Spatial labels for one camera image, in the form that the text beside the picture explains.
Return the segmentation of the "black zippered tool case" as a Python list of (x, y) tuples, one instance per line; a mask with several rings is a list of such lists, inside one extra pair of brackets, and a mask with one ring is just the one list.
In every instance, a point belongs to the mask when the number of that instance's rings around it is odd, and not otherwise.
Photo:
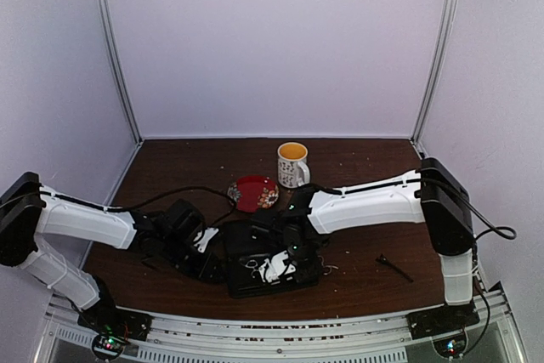
[(323, 266), (314, 248), (286, 246), (266, 237), (247, 220), (228, 222), (221, 230), (231, 298), (275, 295), (319, 283)]

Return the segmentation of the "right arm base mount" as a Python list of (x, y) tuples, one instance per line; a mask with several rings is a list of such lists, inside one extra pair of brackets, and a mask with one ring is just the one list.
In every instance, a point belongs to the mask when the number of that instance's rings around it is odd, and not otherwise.
[(470, 340), (467, 332), (470, 326), (480, 323), (474, 301), (465, 305), (443, 304), (431, 309), (410, 312), (405, 318), (411, 339), (430, 337), (436, 354), (448, 361), (467, 357), (479, 345), (490, 325), (490, 304), (484, 296), (481, 300), (485, 305), (485, 321), (475, 340)]

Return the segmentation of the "silver hair cutting scissors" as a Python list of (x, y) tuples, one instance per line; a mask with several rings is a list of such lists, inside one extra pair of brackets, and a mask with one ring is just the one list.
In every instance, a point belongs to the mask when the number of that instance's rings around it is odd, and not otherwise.
[(327, 264), (323, 258), (320, 258), (320, 267), (323, 275), (330, 275), (332, 272), (339, 270), (335, 264)]

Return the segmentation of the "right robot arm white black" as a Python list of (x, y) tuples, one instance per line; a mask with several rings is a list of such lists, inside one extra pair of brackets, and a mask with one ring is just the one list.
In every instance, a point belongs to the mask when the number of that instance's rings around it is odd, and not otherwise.
[(286, 210), (271, 223), (280, 229), (286, 248), (259, 263), (257, 277), (265, 285), (295, 277), (322, 235), (394, 223), (427, 226), (439, 255), (446, 302), (435, 320), (441, 329), (455, 329), (468, 317), (473, 299), (475, 238), (468, 193), (436, 158), (427, 157), (418, 169), (377, 182), (297, 187)]

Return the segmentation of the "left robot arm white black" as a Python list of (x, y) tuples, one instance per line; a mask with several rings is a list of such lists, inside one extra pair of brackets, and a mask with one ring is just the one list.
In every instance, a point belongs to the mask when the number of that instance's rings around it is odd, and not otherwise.
[(114, 332), (122, 325), (106, 284), (78, 269), (51, 247), (46, 235), (66, 235), (163, 258), (178, 272), (205, 283), (224, 282), (218, 257), (208, 248), (218, 229), (191, 203), (179, 199), (165, 211), (107, 207), (66, 196), (22, 174), (1, 196), (1, 264), (26, 270), (67, 297), (76, 310)]

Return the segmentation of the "silver thinning scissors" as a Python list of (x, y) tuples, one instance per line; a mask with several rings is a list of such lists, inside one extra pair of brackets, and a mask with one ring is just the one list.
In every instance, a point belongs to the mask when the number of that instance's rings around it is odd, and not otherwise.
[(250, 276), (253, 279), (260, 279), (261, 281), (265, 277), (265, 271), (267, 269), (267, 263), (262, 262), (261, 264), (256, 259), (250, 259), (244, 264), (246, 269), (250, 270)]

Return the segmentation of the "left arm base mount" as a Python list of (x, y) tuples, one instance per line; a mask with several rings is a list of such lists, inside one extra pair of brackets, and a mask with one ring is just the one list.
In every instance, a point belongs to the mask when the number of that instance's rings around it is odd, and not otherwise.
[(145, 341), (148, 337), (152, 316), (117, 308), (115, 302), (101, 298), (88, 309), (77, 307), (77, 324), (96, 332), (90, 349), (103, 362), (111, 362), (121, 356), (131, 340)]

